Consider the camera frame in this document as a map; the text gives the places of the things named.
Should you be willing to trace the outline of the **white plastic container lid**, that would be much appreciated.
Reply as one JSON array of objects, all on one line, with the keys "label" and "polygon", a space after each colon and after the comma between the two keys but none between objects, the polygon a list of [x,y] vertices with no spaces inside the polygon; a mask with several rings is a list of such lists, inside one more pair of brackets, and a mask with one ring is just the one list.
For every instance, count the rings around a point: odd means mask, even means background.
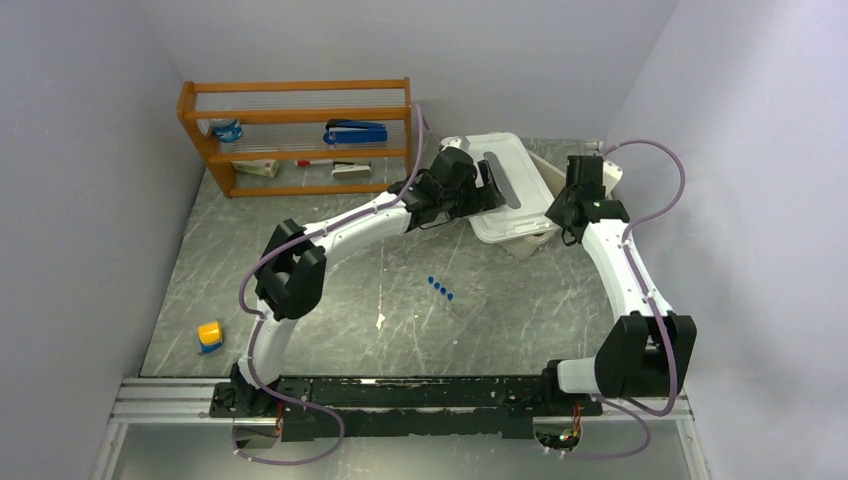
[{"label": "white plastic container lid", "polygon": [[518,136],[495,132],[464,136],[473,160],[487,160],[506,204],[473,215],[469,223],[484,243],[500,242],[547,232],[557,227],[545,216],[554,201]]}]

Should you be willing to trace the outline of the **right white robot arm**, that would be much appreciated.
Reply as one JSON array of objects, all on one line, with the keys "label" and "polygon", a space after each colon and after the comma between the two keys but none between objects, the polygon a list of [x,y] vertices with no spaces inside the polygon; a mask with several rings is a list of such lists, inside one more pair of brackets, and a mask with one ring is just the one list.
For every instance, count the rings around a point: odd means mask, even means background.
[{"label": "right white robot arm", "polygon": [[622,202],[608,197],[600,156],[571,156],[563,189],[546,215],[567,245],[593,261],[609,299],[613,326],[591,357],[562,360],[539,391],[542,406],[562,414],[578,394],[606,398],[676,397],[683,386],[697,329],[663,298],[646,272]]}]

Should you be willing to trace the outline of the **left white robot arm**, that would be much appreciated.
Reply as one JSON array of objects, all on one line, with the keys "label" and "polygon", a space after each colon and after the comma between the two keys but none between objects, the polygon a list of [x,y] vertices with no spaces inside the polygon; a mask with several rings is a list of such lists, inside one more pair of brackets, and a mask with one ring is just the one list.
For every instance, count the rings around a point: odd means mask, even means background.
[{"label": "left white robot arm", "polygon": [[438,217],[472,217],[505,205],[493,159],[442,147],[429,167],[349,212],[306,225],[292,219],[279,224],[247,275],[256,282],[255,306],[239,300],[255,322],[230,373],[237,404],[254,416],[273,409],[284,351],[298,320],[320,303],[330,267],[373,243],[434,225]]}]

